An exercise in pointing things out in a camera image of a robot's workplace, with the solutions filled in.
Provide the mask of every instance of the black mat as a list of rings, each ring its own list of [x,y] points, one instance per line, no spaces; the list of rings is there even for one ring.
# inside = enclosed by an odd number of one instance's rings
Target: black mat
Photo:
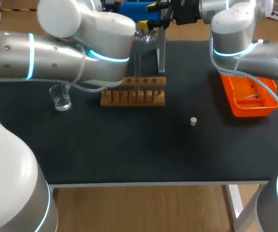
[[[142,67],[156,74],[146,47]],[[168,42],[166,107],[102,108],[72,89],[57,112],[48,83],[0,83],[0,120],[34,152],[49,184],[269,180],[278,171],[278,110],[237,119],[208,42]],[[189,126],[197,117],[195,127]]]

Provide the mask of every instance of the orange plastic tray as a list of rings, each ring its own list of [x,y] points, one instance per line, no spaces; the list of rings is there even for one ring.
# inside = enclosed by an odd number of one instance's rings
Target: orange plastic tray
[[[278,108],[278,103],[264,88],[251,79],[222,75],[232,112],[237,117],[264,117]],[[277,93],[274,80],[258,77],[273,92]]]

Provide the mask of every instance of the metal stand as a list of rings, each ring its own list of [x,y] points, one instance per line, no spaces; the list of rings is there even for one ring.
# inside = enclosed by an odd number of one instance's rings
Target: metal stand
[[[167,9],[162,9],[161,18],[163,18],[166,12]],[[163,27],[158,29],[156,51],[157,51],[158,73],[165,73],[166,30]]]
[[[230,209],[234,220],[234,231],[245,232],[256,219],[257,198],[264,185],[260,185],[245,208],[237,185],[226,185]]]

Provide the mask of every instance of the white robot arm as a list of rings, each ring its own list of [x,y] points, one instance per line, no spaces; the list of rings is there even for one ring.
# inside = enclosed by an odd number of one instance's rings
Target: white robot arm
[[[136,25],[128,17],[101,10],[99,0],[40,0],[38,20],[52,37],[0,32],[0,78],[119,85]],[[78,43],[57,39],[66,37]]]

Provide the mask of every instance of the small cork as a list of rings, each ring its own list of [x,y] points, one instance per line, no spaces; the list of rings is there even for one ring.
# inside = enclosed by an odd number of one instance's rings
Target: small cork
[[[194,125],[196,125],[196,122],[197,122],[197,118],[192,117],[191,118],[191,126],[193,127]]]

